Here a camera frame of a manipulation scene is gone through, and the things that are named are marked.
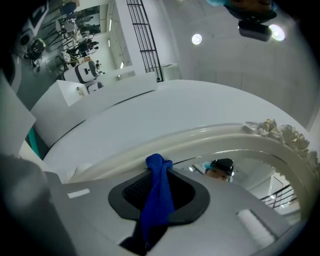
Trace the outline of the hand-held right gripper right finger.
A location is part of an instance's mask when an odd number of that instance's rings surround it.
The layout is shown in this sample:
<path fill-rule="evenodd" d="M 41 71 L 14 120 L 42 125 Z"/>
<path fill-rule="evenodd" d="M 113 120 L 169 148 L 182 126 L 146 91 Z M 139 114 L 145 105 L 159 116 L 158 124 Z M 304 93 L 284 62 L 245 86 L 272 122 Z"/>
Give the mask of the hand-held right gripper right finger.
<path fill-rule="evenodd" d="M 179 169 L 178 173 L 209 192 L 205 212 L 193 223 L 168 228 L 154 247 L 154 256 L 251 256 L 261 248 L 237 216 L 251 210 L 276 238 L 291 226 L 286 218 L 241 186 Z"/>

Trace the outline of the teal rolled mat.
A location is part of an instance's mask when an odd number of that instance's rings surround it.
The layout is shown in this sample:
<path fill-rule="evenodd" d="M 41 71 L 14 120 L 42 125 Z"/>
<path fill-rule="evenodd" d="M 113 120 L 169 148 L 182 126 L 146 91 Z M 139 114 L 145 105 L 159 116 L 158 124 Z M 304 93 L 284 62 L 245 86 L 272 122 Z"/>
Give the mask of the teal rolled mat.
<path fill-rule="evenodd" d="M 39 155 L 38 145 L 37 145 L 35 131 L 33 127 L 29 130 L 27 137 L 28 137 L 29 145 L 31 149 L 39 157 L 40 155 Z"/>

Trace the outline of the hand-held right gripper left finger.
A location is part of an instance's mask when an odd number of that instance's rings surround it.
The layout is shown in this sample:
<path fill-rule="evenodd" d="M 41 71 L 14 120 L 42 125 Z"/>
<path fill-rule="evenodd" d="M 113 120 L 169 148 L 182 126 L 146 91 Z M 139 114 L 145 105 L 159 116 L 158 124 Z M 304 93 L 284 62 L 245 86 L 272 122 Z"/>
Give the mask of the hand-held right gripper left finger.
<path fill-rule="evenodd" d="M 63 184 L 56 173 L 46 173 L 53 204 L 76 256 L 138 256 L 120 246 L 132 235 L 136 222 L 121 218 L 111 207 L 108 195 L 113 187 L 142 174 L 148 174 L 148 170 Z"/>

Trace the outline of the oval white-framed mirror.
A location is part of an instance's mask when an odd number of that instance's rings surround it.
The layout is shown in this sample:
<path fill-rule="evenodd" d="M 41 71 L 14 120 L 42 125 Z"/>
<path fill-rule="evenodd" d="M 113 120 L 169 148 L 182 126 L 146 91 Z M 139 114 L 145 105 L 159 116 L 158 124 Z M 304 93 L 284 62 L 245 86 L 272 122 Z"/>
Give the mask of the oval white-framed mirror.
<path fill-rule="evenodd" d="M 70 183 L 108 178 L 145 168 L 154 153 L 175 165 L 218 158 L 247 157 L 273 166 L 292 186 L 302 219 L 308 218 L 320 195 L 320 162 L 309 140 L 295 127 L 274 120 L 213 125 L 163 136 L 109 156 L 83 171 Z"/>

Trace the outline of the white appliance with black band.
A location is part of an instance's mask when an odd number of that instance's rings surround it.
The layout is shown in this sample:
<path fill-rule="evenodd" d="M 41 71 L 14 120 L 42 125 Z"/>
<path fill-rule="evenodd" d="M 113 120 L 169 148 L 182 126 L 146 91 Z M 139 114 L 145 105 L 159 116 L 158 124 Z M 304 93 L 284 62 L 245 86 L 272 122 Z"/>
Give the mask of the white appliance with black band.
<path fill-rule="evenodd" d="M 92 60 L 78 64 L 74 70 L 76 77 L 81 84 L 86 84 L 99 76 L 96 64 Z"/>
<path fill-rule="evenodd" d="M 104 87 L 104 85 L 101 82 L 97 82 L 97 83 L 93 83 L 93 84 L 89 85 L 87 87 L 87 91 L 89 94 L 91 94 L 92 92 L 95 92 L 98 89 L 101 89 L 103 87 Z"/>

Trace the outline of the blue cloth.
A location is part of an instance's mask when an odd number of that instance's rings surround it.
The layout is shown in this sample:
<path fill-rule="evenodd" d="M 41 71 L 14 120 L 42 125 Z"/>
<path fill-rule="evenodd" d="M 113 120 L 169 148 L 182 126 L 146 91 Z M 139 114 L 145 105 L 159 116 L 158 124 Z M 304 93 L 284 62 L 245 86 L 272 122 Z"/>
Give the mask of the blue cloth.
<path fill-rule="evenodd" d="M 140 226 L 145 248 L 149 251 L 166 232 L 168 217 L 175 211 L 175 206 L 167 175 L 173 162 L 158 153 L 148 156 L 145 162 L 151 170 L 152 183 L 140 214 Z"/>

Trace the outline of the black metal railing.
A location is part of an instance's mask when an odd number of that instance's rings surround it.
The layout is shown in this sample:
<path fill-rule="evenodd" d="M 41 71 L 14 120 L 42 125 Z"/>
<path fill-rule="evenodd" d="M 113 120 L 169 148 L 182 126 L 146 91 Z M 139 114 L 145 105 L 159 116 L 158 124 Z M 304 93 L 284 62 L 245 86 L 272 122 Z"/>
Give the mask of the black metal railing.
<path fill-rule="evenodd" d="M 143 0 L 126 0 L 139 52 L 146 73 L 154 72 L 156 82 L 163 82 L 159 54 Z"/>

